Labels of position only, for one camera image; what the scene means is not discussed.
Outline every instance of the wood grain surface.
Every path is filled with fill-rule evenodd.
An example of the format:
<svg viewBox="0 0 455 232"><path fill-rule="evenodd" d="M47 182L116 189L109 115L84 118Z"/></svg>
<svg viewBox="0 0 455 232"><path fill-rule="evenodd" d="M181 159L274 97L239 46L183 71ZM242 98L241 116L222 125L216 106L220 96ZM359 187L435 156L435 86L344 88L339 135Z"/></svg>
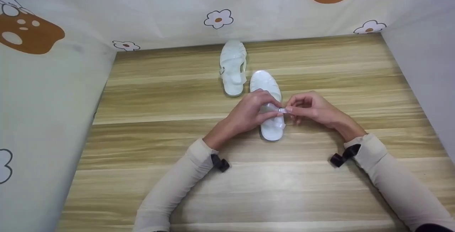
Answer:
<svg viewBox="0 0 455 232"><path fill-rule="evenodd" d="M119 52L58 231L131 231L153 185L241 97L223 93L222 45ZM316 90L410 169L455 213L455 169L379 34L246 43L247 78L264 69L283 102ZM172 231L406 231L354 163L335 169L337 133L311 121L266 142L237 136L172 214Z"/></svg>

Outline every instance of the floral backdrop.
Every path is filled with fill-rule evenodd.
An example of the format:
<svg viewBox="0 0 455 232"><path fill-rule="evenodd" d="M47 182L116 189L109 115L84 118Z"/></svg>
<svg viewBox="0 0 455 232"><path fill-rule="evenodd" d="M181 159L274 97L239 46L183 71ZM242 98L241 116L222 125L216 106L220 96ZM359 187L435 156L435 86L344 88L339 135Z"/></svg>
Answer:
<svg viewBox="0 0 455 232"><path fill-rule="evenodd" d="M72 31L116 51L386 30L415 0L0 0L0 43L41 55Z"/></svg>

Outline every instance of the beige sleeve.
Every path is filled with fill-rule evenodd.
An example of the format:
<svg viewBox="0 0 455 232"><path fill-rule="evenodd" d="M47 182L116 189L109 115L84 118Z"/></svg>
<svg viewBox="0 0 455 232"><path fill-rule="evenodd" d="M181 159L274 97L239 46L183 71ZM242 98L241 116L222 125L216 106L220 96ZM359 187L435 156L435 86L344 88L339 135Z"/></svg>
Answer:
<svg viewBox="0 0 455 232"><path fill-rule="evenodd" d="M138 209L133 232L169 231L169 216L188 191L212 169L218 154L200 138L148 193Z"/></svg>
<svg viewBox="0 0 455 232"><path fill-rule="evenodd" d="M384 144L373 134L355 138L344 146L360 143L357 164L368 173L398 217L412 230L427 223L455 231L450 213L408 169L387 153Z"/></svg>

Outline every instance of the black clip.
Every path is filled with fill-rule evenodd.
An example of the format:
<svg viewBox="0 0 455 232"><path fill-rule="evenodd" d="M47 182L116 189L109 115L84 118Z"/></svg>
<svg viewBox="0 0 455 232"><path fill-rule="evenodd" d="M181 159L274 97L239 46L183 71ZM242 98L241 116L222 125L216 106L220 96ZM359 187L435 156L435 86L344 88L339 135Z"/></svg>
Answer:
<svg viewBox="0 0 455 232"><path fill-rule="evenodd" d="M332 158L330 158L330 162L336 167L341 167L348 159L351 159L352 157L356 156L361 146L362 146L361 144L354 144L352 146L347 147L346 150L343 152L343 156L339 155L338 153L335 153L334 155L332 155Z"/></svg>
<svg viewBox="0 0 455 232"><path fill-rule="evenodd" d="M221 172L225 172L231 167L226 159L220 159L217 154L211 154L210 157L212 158L213 167L216 167Z"/></svg>

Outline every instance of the printed flower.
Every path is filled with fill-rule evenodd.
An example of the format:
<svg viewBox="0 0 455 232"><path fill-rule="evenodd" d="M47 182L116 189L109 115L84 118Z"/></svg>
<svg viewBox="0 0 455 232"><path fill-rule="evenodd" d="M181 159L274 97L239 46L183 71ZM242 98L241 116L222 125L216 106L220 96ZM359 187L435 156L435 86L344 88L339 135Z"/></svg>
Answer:
<svg viewBox="0 0 455 232"><path fill-rule="evenodd" d="M386 28L387 26L384 23L378 23L375 20L367 21L363 26L354 30L354 34L369 34L376 33Z"/></svg>
<svg viewBox="0 0 455 232"><path fill-rule="evenodd" d="M132 52L141 49L141 47L137 46L132 41L112 41L112 43L114 44L114 47L126 50L127 52Z"/></svg>
<svg viewBox="0 0 455 232"><path fill-rule="evenodd" d="M214 29L222 28L224 25L229 25L234 22L231 17L231 11L224 9L222 11L214 10L207 14L207 19L204 20L204 25L213 26Z"/></svg>
<svg viewBox="0 0 455 232"><path fill-rule="evenodd" d="M11 178L13 169L8 164L13 159L13 153L7 149L0 149L0 184L5 183Z"/></svg>

